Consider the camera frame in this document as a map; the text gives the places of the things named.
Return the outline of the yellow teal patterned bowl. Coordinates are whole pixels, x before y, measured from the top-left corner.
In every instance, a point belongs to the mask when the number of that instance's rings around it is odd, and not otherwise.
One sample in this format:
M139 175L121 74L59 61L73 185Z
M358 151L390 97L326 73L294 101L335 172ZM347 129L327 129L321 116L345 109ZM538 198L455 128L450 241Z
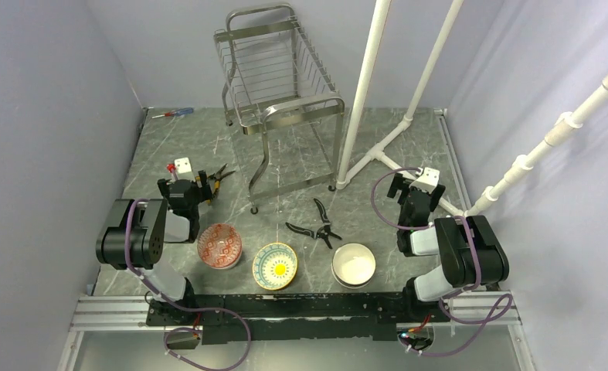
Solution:
M286 288L295 278L297 269L297 255L285 243L267 244L259 250L252 262L255 282L268 291Z

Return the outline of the steel dish rack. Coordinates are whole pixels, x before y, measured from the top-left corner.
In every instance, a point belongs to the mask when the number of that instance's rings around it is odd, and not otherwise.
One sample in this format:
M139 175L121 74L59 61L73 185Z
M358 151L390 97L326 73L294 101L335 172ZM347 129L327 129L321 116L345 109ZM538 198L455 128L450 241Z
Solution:
M222 104L251 213L262 199L336 186L345 102L294 7L234 9L213 36Z

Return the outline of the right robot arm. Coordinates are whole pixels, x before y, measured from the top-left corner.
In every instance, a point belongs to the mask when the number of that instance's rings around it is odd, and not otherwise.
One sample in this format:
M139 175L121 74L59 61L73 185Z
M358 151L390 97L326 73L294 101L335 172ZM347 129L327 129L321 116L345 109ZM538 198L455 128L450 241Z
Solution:
M430 219L444 190L435 175L412 180L396 172L387 193L400 206L394 224L399 252L440 259L438 267L409 279L403 288L403 314L412 321L428 315L432 301L497 284L510 274L508 258L485 216Z

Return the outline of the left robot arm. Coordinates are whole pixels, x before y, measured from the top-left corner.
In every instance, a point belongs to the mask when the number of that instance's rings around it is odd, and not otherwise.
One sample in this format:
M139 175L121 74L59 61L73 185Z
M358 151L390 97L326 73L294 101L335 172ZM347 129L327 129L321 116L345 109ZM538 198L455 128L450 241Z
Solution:
M133 274L180 325L192 322L198 303L192 284L166 260L165 243L192 243L199 235L199 205L213 198L209 180L157 181L157 199L116 199L95 243L101 264Z

